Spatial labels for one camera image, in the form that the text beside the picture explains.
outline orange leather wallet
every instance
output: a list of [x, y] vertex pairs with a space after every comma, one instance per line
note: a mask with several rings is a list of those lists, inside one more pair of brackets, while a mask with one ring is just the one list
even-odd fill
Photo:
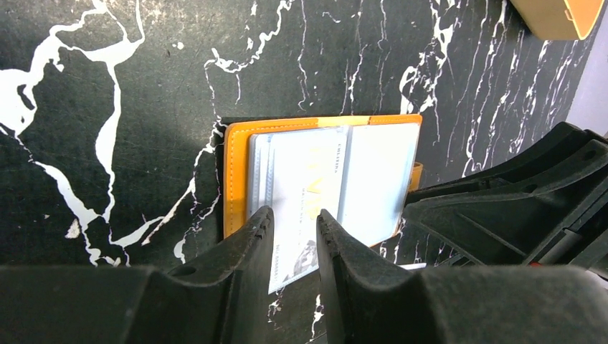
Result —
[[[282, 120], [257, 120], [229, 125], [224, 136], [224, 238], [235, 233], [247, 220], [247, 164], [249, 161], [249, 138], [251, 135], [339, 125], [397, 123], [422, 124], [422, 116], [377, 115], [287, 118]], [[418, 188], [421, 174], [422, 164], [415, 163], [409, 191]]]

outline orange stitching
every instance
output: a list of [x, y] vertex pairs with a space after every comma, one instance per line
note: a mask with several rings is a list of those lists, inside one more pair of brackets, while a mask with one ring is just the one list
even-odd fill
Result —
[[[239, 134], [239, 133], [247, 133], [250, 131], [259, 131], [259, 130], [267, 130], [267, 129], [277, 129], [277, 128], [294, 128], [294, 127], [305, 127], [305, 126], [312, 126], [315, 124], [292, 124], [292, 125], [275, 125], [275, 126], [271, 126], [271, 127], [262, 127], [262, 128], [253, 128], [253, 129], [245, 129], [245, 130], [237, 130], [235, 132], [233, 132], [231, 134], [231, 139], [230, 139], [230, 164], [229, 164], [229, 171], [230, 171], [230, 183], [228, 183], [228, 188], [230, 190], [230, 200], [234, 200], [234, 188], [232, 187], [232, 182], [233, 182], [233, 168], [232, 166], [234, 165], [234, 137]], [[234, 230], [232, 228], [232, 225], [234, 223], [234, 206], [233, 206], [234, 202], [231, 201], [230, 202], [230, 215], [229, 215], [229, 221], [228, 221], [228, 229], [230, 230], [230, 234], [234, 233]]]

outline black plastic part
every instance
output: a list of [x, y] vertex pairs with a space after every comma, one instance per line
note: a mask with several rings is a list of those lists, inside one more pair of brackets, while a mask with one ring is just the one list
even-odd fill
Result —
[[322, 211], [327, 343], [608, 343], [608, 294], [576, 267], [451, 267], [411, 274]]
[[0, 267], [0, 343], [264, 343], [272, 209], [172, 270]]
[[560, 123], [506, 163], [410, 193], [404, 217], [476, 264], [589, 268], [608, 253], [607, 204], [606, 140]]

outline tan object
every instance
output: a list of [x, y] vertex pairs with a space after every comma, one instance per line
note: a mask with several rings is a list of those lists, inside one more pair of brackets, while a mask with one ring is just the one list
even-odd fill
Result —
[[604, 0], [511, 0], [530, 30], [544, 40], [585, 39]]

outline black marble surface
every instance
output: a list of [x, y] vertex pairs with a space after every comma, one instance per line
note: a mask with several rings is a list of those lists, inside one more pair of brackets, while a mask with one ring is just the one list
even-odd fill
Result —
[[[542, 42], [506, 0], [3, 0], [0, 264], [154, 264], [221, 239], [229, 118], [418, 113], [423, 186], [565, 120], [594, 35]], [[453, 251], [405, 227], [397, 264]], [[318, 276], [269, 295], [271, 343], [324, 332]]]

